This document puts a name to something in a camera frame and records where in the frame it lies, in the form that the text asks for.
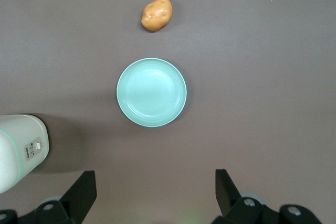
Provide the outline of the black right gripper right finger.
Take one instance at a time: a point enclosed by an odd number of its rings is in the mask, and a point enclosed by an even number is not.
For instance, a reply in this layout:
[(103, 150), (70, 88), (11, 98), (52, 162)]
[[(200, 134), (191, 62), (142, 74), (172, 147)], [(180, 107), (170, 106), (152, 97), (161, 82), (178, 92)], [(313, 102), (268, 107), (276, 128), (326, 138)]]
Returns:
[(253, 197), (243, 197), (225, 169), (215, 172), (216, 200), (221, 215), (213, 223), (320, 223), (309, 209), (293, 204), (270, 209)]

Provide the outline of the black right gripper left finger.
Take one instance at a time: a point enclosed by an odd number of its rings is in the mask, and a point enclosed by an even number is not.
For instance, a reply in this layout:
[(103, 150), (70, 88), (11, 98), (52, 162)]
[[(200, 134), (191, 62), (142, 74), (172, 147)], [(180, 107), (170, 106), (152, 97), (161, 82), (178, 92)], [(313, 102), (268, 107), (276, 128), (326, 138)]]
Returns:
[(20, 217), (15, 210), (1, 210), (1, 223), (83, 223), (96, 198), (95, 172), (85, 171), (59, 200), (44, 202)]

